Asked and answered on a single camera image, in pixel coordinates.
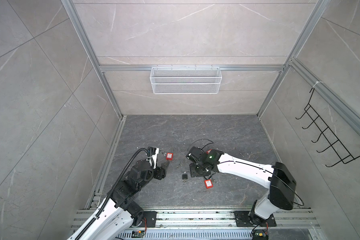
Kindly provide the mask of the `red padlock front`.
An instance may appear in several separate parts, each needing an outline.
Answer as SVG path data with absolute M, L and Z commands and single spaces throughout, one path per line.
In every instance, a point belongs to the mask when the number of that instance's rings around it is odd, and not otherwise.
M 204 183 L 205 183 L 206 189 L 210 189 L 214 186 L 211 179 L 204 180 Z

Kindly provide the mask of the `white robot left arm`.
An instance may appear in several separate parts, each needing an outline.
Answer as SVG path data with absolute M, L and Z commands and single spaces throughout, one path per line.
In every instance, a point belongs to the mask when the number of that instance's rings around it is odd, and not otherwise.
M 123 176 L 95 212 L 76 230 L 69 240 L 113 240 L 129 227 L 137 227 L 143 220 L 144 210 L 135 198 L 151 180 L 166 177 L 170 162 L 155 169 L 146 160 L 137 161 Z

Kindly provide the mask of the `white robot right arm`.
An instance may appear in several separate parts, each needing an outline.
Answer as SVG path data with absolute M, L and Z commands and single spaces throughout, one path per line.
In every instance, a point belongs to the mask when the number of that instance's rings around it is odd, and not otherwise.
M 192 177 L 203 177 L 207 189 L 213 187 L 212 175 L 215 173 L 231 174 L 257 183 L 268 191 L 253 204 L 248 213 L 252 225 L 262 225 L 278 210 L 290 211 L 297 196 L 297 182 L 280 162 L 274 165 L 257 164 L 233 157 L 219 150 L 204 151 L 191 147 L 186 158 L 190 164 Z

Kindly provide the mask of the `red padlock long shackle left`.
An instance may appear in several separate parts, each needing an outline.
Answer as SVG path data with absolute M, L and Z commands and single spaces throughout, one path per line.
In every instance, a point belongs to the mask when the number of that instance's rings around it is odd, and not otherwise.
M 167 161 L 172 161 L 174 159 L 174 156 L 177 154 L 177 151 L 178 151 L 178 148 L 173 147 L 172 149 L 170 149 L 169 152 L 165 153 L 166 160 Z

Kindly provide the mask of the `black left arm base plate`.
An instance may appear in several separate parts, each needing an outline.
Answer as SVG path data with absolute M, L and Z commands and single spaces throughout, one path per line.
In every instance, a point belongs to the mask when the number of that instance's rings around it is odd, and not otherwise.
M 155 228 L 156 222 L 157 222 L 157 214 L 156 211 L 145 211 L 143 213 L 142 223 L 141 227 L 147 227 L 147 228 Z

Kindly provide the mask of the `aluminium front rail frame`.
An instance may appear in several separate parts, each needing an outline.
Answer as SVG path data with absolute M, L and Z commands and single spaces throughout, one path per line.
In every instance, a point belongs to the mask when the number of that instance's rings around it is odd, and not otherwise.
M 276 227 L 237 227 L 234 211 L 248 208 L 146 208 L 156 211 L 155 228 L 129 227 L 114 240 L 324 240 L 326 239 L 310 209 L 279 210 L 274 213 Z M 95 210 L 79 210 L 69 237 Z

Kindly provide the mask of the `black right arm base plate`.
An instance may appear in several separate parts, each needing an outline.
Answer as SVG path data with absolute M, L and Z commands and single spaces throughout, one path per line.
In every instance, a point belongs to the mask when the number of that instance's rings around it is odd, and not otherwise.
M 234 211 L 237 227 L 276 227 L 277 223 L 273 214 L 269 218 L 263 219 L 251 211 Z

